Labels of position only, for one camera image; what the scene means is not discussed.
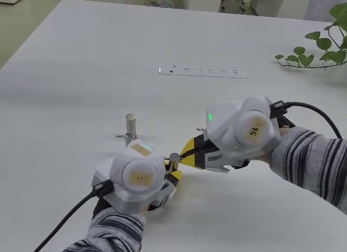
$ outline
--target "white power strip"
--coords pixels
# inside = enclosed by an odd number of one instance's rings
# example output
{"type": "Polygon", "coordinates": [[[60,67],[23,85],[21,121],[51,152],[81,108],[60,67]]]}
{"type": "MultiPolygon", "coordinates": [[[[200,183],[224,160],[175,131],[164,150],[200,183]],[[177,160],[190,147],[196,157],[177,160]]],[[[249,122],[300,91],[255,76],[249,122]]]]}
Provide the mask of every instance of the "white power strip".
{"type": "Polygon", "coordinates": [[[237,69],[212,69],[196,68],[188,66],[159,66],[159,74],[180,76],[204,76],[204,77],[231,77],[235,79],[246,79],[245,71],[237,69]]]}

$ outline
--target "table surface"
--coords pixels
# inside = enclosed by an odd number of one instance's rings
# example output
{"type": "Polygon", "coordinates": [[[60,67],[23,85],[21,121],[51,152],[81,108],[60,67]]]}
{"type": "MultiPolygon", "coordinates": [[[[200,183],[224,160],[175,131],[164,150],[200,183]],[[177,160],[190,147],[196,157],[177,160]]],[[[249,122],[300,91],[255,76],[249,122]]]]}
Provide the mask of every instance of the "table surface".
{"type": "MultiPolygon", "coordinates": [[[[327,111],[347,134],[340,70],[289,70],[275,54],[326,23],[63,0],[0,72],[0,243],[32,251],[90,191],[95,166],[123,148],[125,115],[167,156],[203,127],[205,105],[266,95],[327,111]],[[159,75],[159,65],[244,69],[248,79],[159,75]]],[[[300,108],[297,125],[333,137],[300,108]]],[[[268,166],[218,174],[181,166],[165,210],[148,216],[143,251],[342,251],[346,217],[268,166]]],[[[95,201],[44,251],[83,238],[95,201]]]]}

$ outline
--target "plant leaf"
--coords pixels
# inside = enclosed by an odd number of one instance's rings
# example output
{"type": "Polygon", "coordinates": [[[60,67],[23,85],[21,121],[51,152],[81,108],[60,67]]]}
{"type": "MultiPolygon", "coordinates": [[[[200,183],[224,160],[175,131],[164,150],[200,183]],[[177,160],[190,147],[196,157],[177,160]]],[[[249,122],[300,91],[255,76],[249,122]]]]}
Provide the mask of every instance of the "plant leaf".
{"type": "Polygon", "coordinates": [[[304,54],[299,55],[299,61],[301,62],[304,67],[309,66],[314,59],[313,55],[310,55],[309,57],[305,56],[304,54]]]}
{"type": "Polygon", "coordinates": [[[333,22],[330,26],[324,28],[325,31],[329,31],[331,27],[337,26],[337,22],[333,22]]]}
{"type": "Polygon", "coordinates": [[[341,50],[342,49],[347,49],[347,36],[342,40],[341,45],[339,47],[341,50]]]}
{"type": "Polygon", "coordinates": [[[328,50],[332,46],[332,42],[328,38],[320,38],[316,40],[317,46],[321,50],[328,50]]]}
{"type": "Polygon", "coordinates": [[[320,38],[320,31],[314,31],[312,33],[306,34],[305,38],[316,41],[320,38]]]}
{"type": "Polygon", "coordinates": [[[319,60],[320,61],[330,61],[329,53],[325,53],[319,60]]]}
{"type": "Polygon", "coordinates": [[[283,58],[284,58],[284,56],[281,55],[281,54],[275,56],[275,59],[276,59],[276,60],[281,60],[281,59],[283,59],[283,58]]]}
{"type": "Polygon", "coordinates": [[[336,62],[336,64],[342,64],[344,60],[346,59],[346,51],[345,50],[339,50],[338,52],[329,52],[328,56],[333,61],[336,62]]]}
{"type": "Polygon", "coordinates": [[[285,60],[286,60],[286,61],[299,62],[298,57],[296,57],[296,56],[294,56],[294,55],[289,55],[285,60]]]}
{"type": "Polygon", "coordinates": [[[347,31],[347,9],[343,10],[336,18],[337,24],[347,31]]]}
{"type": "Polygon", "coordinates": [[[330,15],[337,19],[337,17],[343,12],[344,10],[347,9],[347,3],[343,4],[337,4],[330,10],[330,15]]]}
{"type": "Polygon", "coordinates": [[[306,49],[304,47],[295,47],[294,48],[294,53],[297,55],[304,54],[306,49]]]}

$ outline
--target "printed number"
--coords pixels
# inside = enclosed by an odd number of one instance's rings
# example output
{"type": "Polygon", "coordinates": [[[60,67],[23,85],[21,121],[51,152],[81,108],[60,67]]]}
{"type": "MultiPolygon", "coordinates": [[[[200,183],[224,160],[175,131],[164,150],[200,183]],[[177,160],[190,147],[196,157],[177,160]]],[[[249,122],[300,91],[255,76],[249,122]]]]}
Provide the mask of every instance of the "printed number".
{"type": "Polygon", "coordinates": [[[256,132],[259,130],[258,127],[252,127],[252,130],[249,132],[250,135],[256,136],[256,132]]]}
{"type": "Polygon", "coordinates": [[[139,182],[139,183],[142,183],[142,182],[144,182],[144,183],[147,183],[148,181],[149,181],[149,179],[150,179],[150,177],[143,177],[143,176],[138,176],[138,177],[136,177],[136,180],[139,182]]]}

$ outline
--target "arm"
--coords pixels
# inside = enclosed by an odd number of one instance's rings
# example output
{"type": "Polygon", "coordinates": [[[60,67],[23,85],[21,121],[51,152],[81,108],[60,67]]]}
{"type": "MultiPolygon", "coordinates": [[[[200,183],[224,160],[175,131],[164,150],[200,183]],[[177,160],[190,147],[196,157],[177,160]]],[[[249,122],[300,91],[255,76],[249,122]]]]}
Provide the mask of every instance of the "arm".
{"type": "Polygon", "coordinates": [[[94,210],[86,238],[64,252],[138,252],[144,224],[142,215],[122,215],[101,199],[94,210]]]}
{"type": "Polygon", "coordinates": [[[271,155],[270,168],[347,214],[347,140],[328,139],[301,127],[286,128],[271,155]]]}

